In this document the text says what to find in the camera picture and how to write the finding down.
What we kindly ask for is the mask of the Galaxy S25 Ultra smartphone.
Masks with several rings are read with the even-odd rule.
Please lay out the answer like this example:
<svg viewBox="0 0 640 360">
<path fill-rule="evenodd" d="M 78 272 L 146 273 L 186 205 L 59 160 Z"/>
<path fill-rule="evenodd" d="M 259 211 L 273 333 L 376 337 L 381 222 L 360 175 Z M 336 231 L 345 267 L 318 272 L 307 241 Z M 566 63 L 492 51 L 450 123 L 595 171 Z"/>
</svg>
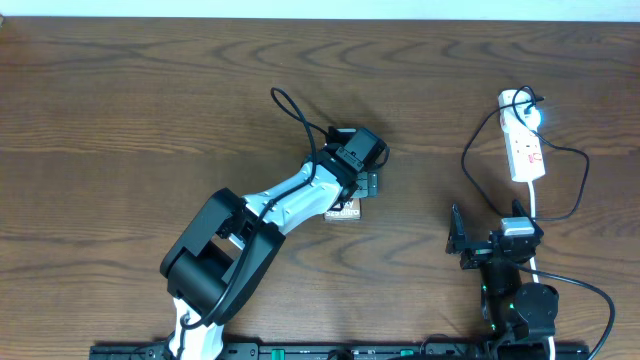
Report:
<svg viewBox="0 0 640 360">
<path fill-rule="evenodd" d="M 362 217 L 361 200 L 351 199 L 325 212 L 325 221 L 359 221 Z"/>
</svg>

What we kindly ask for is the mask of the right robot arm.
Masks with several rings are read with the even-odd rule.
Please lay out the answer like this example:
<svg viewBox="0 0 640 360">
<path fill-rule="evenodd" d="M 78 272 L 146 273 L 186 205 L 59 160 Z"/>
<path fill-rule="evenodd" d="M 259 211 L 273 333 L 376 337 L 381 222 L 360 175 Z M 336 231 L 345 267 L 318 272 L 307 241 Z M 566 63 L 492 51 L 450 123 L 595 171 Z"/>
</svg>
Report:
<svg viewBox="0 0 640 360">
<path fill-rule="evenodd" d="M 481 273 L 483 316 L 493 331 L 483 351 L 490 359 L 525 358 L 527 346 L 533 349 L 530 359 L 551 355 L 548 339 L 556 333 L 559 294 L 552 286 L 523 282 L 519 270 L 536 255 L 543 235 L 517 200 L 512 215 L 484 242 L 470 238 L 458 206 L 451 208 L 446 252 L 460 256 L 461 269 Z"/>
</svg>

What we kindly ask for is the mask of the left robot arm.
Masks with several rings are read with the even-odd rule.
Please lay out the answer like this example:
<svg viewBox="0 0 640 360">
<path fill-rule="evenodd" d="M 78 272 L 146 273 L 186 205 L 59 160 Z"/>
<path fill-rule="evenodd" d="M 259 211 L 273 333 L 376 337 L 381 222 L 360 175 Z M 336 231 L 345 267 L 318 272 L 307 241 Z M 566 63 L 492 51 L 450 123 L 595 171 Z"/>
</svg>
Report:
<svg viewBox="0 0 640 360">
<path fill-rule="evenodd" d="M 160 264 L 176 308 L 168 359 L 215 359 L 224 325 L 253 295 L 289 232 L 338 211 L 388 161 L 389 146 L 366 128 L 331 128 L 299 171 L 262 192 L 228 188 L 207 199 Z"/>
</svg>

